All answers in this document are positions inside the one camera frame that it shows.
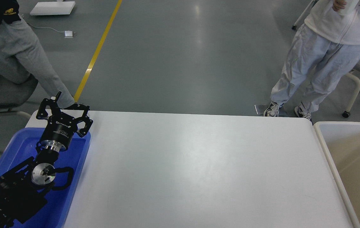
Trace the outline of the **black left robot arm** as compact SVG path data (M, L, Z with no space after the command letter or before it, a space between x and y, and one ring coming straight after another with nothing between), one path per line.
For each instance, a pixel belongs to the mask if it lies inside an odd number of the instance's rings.
M74 103L70 110L81 110L80 117L64 113L57 105L61 96L43 99L37 119L47 120L47 126L35 149L37 155L28 157L0 176L0 228L23 224L47 204L46 194L70 187L77 170L73 165L55 167L61 152L67 151L76 133L84 137L89 133L93 120L87 115L90 107Z

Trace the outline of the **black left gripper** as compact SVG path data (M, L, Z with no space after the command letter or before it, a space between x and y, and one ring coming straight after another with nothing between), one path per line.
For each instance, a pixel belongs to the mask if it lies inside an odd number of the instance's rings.
M66 151L70 146L74 133L83 138L90 130L93 120L87 115L90 107L87 105L74 103L67 107L67 110L82 110L80 117L74 118L70 115L62 115L57 105L62 92L58 92L54 98L44 98L40 103L36 114L36 119L47 120L47 126L39 142L45 146L52 141L60 144L60 151ZM83 128L78 128L78 124L85 123Z

